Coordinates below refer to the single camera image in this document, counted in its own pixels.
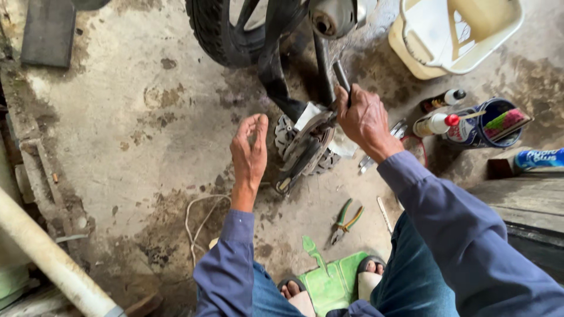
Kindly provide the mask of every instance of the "black handle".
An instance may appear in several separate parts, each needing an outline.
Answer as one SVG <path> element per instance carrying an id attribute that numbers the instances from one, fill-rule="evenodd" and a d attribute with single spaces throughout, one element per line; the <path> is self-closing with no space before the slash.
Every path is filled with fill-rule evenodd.
<path id="1" fill-rule="evenodd" d="M 347 106 L 351 107 L 351 86 L 349 85 L 349 81 L 345 75 L 345 71 L 343 71 L 343 66 L 341 66 L 341 61 L 337 60 L 333 63 L 333 70 L 335 71 L 335 75 L 337 76 L 337 80 L 339 81 L 339 85 L 341 85 L 349 94 L 349 101 L 347 102 Z"/>

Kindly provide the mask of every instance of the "jeans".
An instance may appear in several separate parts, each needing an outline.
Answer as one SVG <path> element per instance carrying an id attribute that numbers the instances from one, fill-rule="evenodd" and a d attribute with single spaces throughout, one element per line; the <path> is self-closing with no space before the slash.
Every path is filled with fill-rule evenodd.
<path id="1" fill-rule="evenodd" d="M 392 250 L 371 304 L 386 317 L 458 316 L 455 294 L 444 283 L 431 251 L 404 212 L 391 237 Z M 280 295 L 270 275 L 254 263 L 253 316 L 301 317 Z"/>

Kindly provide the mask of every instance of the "motorcycle tire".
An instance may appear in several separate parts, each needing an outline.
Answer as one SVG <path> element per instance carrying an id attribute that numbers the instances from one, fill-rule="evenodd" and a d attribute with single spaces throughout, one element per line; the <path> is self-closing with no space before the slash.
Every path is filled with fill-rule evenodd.
<path id="1" fill-rule="evenodd" d="M 258 61 L 265 25 L 236 32 L 229 19 L 230 0 L 186 0 L 190 27 L 204 51 L 217 63 L 241 68 Z"/>

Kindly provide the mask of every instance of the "hand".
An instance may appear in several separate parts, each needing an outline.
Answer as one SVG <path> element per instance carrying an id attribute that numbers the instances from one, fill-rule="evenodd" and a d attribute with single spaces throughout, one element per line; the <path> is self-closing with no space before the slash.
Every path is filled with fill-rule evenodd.
<path id="1" fill-rule="evenodd" d="M 337 121 L 351 140 L 356 142 L 376 163 L 404 150 L 402 143 L 390 134 L 387 111 L 380 96 L 353 84 L 351 107 L 349 95 L 341 86 L 335 86 Z"/>
<path id="2" fill-rule="evenodd" d="M 231 209 L 252 212 L 258 186 L 266 168 L 266 134 L 268 117 L 257 113 L 241 122 L 231 141 L 231 156 L 235 167 L 235 185 L 231 192 Z M 253 145 L 249 137 L 255 136 Z"/>

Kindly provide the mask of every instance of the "blue bottle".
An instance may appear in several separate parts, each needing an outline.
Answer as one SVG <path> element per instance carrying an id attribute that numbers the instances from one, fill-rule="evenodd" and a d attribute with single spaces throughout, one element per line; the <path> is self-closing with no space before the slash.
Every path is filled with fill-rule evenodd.
<path id="1" fill-rule="evenodd" d="M 537 166 L 564 166 L 564 148 L 552 151 L 522 151 L 515 155 L 515 164 L 522 169 Z"/>

